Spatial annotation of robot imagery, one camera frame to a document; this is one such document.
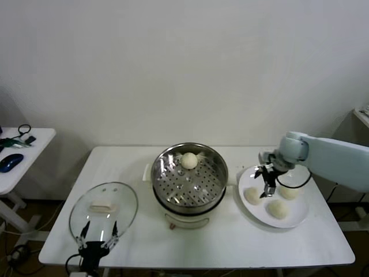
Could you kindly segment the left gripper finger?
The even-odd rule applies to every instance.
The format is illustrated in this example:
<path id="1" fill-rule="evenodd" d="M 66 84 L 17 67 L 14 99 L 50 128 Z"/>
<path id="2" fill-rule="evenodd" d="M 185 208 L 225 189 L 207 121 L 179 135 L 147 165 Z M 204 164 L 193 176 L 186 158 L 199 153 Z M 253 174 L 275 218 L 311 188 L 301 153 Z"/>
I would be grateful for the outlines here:
<path id="1" fill-rule="evenodd" d="M 112 249 L 118 243 L 118 241 L 119 241 L 118 227 L 117 227 L 117 221 L 115 221 L 113 228 L 112 228 L 111 238 L 107 242 L 104 242 L 101 248 Z"/>
<path id="2" fill-rule="evenodd" d="M 87 248 L 87 242 L 85 240 L 88 229 L 89 229 L 90 221 L 82 228 L 80 235 L 76 237 L 77 245 L 79 249 Z"/>

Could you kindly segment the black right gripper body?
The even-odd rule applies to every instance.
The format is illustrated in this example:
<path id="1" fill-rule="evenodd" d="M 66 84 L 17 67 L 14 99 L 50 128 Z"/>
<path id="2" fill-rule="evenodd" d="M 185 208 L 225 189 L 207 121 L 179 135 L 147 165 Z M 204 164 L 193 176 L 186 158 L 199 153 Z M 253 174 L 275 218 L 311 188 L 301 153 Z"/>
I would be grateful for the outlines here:
<path id="1" fill-rule="evenodd" d="M 265 187 L 275 188 L 277 171 L 275 170 L 274 165 L 272 163 L 263 164 L 261 165 L 261 169 Z"/>

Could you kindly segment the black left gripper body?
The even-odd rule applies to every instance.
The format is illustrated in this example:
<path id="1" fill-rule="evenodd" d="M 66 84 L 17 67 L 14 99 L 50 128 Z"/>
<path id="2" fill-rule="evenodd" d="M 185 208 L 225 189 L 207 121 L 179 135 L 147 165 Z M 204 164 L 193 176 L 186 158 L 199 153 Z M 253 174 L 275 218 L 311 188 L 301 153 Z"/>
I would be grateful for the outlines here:
<path id="1" fill-rule="evenodd" d="M 79 249 L 82 257 L 81 268 L 98 268 L 100 259 L 109 254 L 109 249 L 102 246 L 104 242 L 87 242 L 86 247 Z"/>

